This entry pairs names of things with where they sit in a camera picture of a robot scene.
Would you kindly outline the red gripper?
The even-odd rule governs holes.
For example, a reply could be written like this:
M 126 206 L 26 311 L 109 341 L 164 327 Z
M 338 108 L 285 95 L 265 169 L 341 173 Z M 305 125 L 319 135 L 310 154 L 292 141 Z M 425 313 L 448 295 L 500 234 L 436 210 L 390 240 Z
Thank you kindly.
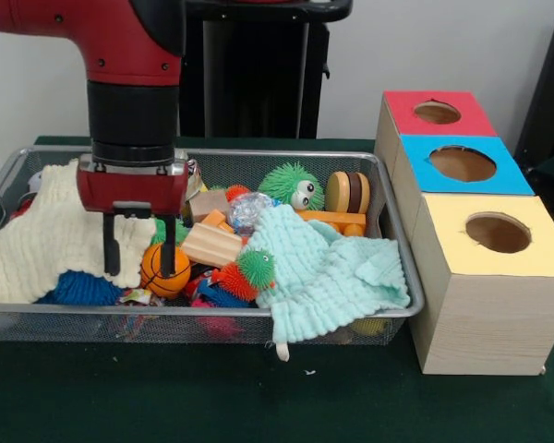
M 165 239 L 161 247 L 161 271 L 164 278 L 175 274 L 175 216 L 184 205 L 188 172 L 180 174 L 116 174 L 78 169 L 80 201 L 88 211 L 103 213 L 102 238 L 104 271 L 120 272 L 119 244 L 114 237 L 114 213 L 123 210 L 149 210 L 162 216 Z

